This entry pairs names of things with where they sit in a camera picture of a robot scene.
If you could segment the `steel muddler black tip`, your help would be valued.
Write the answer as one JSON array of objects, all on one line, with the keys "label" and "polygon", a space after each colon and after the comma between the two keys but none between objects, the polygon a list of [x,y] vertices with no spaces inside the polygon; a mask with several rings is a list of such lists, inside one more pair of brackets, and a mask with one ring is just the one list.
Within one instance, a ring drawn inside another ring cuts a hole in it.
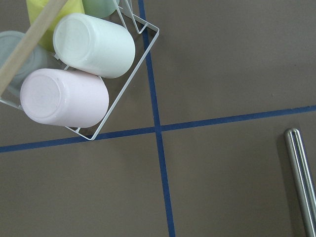
[{"label": "steel muddler black tip", "polygon": [[316,235],[316,193],[301,133],[296,128],[284,132],[306,236]]}]

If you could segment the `green plastic cup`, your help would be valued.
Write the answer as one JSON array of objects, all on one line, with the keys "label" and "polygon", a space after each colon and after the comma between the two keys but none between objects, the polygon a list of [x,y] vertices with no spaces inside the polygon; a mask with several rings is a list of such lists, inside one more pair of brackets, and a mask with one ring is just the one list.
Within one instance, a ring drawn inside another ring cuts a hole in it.
[{"label": "green plastic cup", "polygon": [[82,0],[85,14],[105,18],[116,11],[116,5],[119,0]]}]

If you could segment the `yellow plastic cup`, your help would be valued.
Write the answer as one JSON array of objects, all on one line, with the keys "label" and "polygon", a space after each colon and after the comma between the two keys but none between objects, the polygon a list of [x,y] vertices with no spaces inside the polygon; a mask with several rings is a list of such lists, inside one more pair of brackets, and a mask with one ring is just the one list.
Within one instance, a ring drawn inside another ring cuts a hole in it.
[{"label": "yellow plastic cup", "polygon": [[[48,0],[26,0],[27,11],[32,25],[36,18],[41,13],[42,9],[47,5]],[[46,50],[53,52],[53,33],[58,22],[71,13],[83,13],[84,8],[81,0],[68,0],[66,4],[59,11],[56,18],[52,21],[51,25],[48,27],[42,38],[39,40],[39,45],[45,48]]]}]

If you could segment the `pink plastic cup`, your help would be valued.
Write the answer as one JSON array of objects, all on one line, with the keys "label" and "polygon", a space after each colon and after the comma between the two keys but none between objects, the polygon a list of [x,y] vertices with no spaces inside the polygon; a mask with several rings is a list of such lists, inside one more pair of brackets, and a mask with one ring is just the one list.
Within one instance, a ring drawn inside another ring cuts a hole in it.
[{"label": "pink plastic cup", "polygon": [[39,69],[24,80],[20,101],[25,114],[35,122],[88,128],[105,116],[109,94],[96,75]]}]

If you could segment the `white plastic cup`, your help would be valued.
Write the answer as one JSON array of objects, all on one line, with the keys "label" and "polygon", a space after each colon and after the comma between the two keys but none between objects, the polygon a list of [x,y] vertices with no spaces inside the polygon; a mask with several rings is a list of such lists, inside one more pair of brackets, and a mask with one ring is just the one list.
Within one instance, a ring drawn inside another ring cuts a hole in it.
[{"label": "white plastic cup", "polygon": [[59,21],[53,47],[66,65],[109,79],[124,75],[136,54],[134,39],[125,27],[82,13]]}]

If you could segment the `grey plastic cup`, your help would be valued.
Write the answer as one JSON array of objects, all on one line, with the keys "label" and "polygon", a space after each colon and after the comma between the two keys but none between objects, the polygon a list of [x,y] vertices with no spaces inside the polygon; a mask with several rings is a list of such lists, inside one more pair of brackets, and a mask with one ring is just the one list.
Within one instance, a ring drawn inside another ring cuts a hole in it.
[{"label": "grey plastic cup", "polygon": [[[1,65],[5,63],[24,35],[24,33],[18,31],[4,31],[0,33]],[[7,87],[8,91],[19,97],[24,79],[33,71],[43,68],[60,69],[61,65],[51,52],[37,45]]]}]

